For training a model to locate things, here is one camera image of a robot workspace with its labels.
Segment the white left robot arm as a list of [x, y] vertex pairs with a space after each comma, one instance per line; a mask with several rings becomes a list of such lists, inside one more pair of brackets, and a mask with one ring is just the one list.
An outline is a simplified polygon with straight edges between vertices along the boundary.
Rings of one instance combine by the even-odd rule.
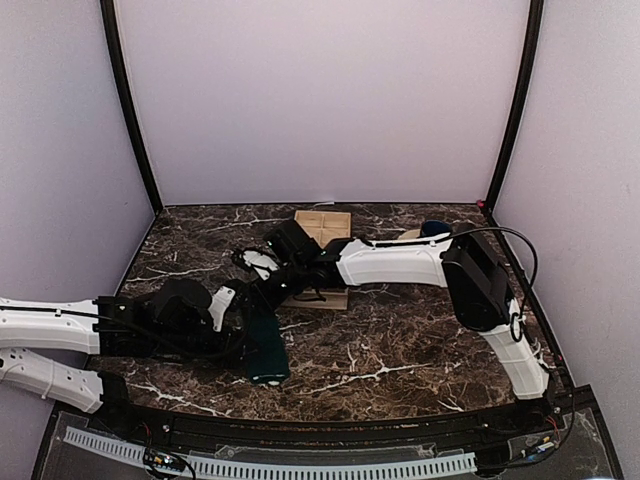
[[85, 413], [101, 411], [120, 436], [141, 427], [116, 374], [74, 370], [41, 356], [65, 350], [90, 356], [218, 361], [236, 353], [244, 329], [224, 326], [246, 310], [246, 285], [231, 280], [215, 293], [190, 279], [170, 279], [138, 297], [100, 296], [79, 302], [1, 301], [1, 377], [42, 398]]

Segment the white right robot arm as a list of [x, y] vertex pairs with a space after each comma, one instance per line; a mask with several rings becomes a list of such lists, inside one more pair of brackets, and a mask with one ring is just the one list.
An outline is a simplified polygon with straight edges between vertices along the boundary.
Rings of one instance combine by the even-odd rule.
[[510, 424], [534, 432], [549, 416], [543, 394], [549, 368], [538, 342], [526, 331], [521, 300], [483, 229], [462, 224], [454, 231], [405, 240], [337, 238], [320, 246], [295, 220], [264, 240], [270, 253], [247, 249], [242, 266], [255, 271], [266, 307], [275, 310], [305, 289], [342, 289], [368, 284], [423, 284], [447, 290], [455, 318], [493, 349], [517, 399]]

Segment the dark green sock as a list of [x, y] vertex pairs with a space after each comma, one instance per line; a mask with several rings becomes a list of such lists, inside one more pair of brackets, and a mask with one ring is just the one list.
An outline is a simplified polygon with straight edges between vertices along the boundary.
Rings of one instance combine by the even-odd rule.
[[251, 383], [279, 385], [290, 377], [286, 347], [273, 312], [251, 313], [247, 339], [246, 372]]

